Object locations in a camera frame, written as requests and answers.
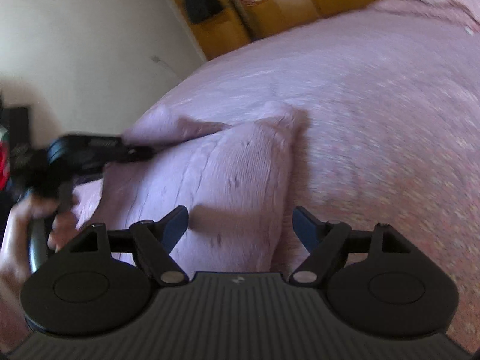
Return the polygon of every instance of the white wall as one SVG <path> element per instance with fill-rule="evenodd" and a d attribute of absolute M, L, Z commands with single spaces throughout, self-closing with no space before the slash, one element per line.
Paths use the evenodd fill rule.
<path fill-rule="evenodd" d="M 203 62 L 168 0 L 0 0 L 0 89 L 36 144 L 120 133 Z"/>

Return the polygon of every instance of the pink blanket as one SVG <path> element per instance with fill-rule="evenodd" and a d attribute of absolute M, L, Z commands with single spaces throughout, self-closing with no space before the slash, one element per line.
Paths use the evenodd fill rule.
<path fill-rule="evenodd" d="M 456 281 L 460 306 L 449 334 L 474 350 L 480 342 L 479 77 L 480 36 L 438 20 L 363 11 L 220 57 L 152 112 L 165 104 L 199 120 L 233 124 L 257 119 L 255 110 L 268 101 L 305 110 L 309 122 L 296 140 L 271 269 L 289 272 L 306 255 L 291 228 L 294 205 L 362 230 L 391 223 Z M 133 210 L 158 201 L 161 184 Z"/>

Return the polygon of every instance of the black device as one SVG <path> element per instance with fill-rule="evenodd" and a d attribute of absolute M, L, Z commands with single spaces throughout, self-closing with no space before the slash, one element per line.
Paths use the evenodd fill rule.
<path fill-rule="evenodd" d="M 35 150 L 18 145 L 10 154 L 11 192 L 20 198 L 26 191 L 60 201 L 59 212 L 71 209 L 75 184 L 99 179 L 109 162 L 146 161 L 153 149 L 125 145 L 120 137 L 65 135 L 48 148 Z M 54 216 L 33 221 L 29 226 L 30 267 L 35 272 L 53 252 L 46 239 Z"/>
<path fill-rule="evenodd" d="M 451 279 L 389 225 L 354 231 L 303 207 L 293 228 L 310 256 L 277 273 L 198 272 L 169 256 L 188 227 L 159 222 L 107 232 L 94 224 L 24 285 L 33 330 L 11 360 L 467 360 L 446 336 Z M 136 267 L 111 252 L 130 252 Z M 368 253 L 345 266 L 348 254 Z"/>

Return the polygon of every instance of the ribbed black surface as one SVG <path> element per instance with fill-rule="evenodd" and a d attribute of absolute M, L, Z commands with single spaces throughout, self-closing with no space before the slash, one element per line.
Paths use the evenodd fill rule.
<path fill-rule="evenodd" d="M 9 358 L 464 360 L 469 356 L 442 334 L 388 341 L 357 332 L 337 320 L 316 291 L 291 287 L 279 274 L 200 273 L 187 286 L 161 291 L 142 316 L 121 330 L 76 340 L 34 333 Z"/>

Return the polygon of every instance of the hand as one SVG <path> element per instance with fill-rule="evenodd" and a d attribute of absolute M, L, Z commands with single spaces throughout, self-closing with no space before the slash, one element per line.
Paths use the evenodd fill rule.
<path fill-rule="evenodd" d="M 15 205 L 9 214 L 0 250 L 0 350 L 6 352 L 28 335 L 20 306 L 20 290 L 31 275 L 27 228 L 33 219 L 52 215 L 59 203 L 34 195 Z M 49 247 L 58 251 L 76 236 L 77 220 L 71 212 L 57 215 L 49 237 Z"/>

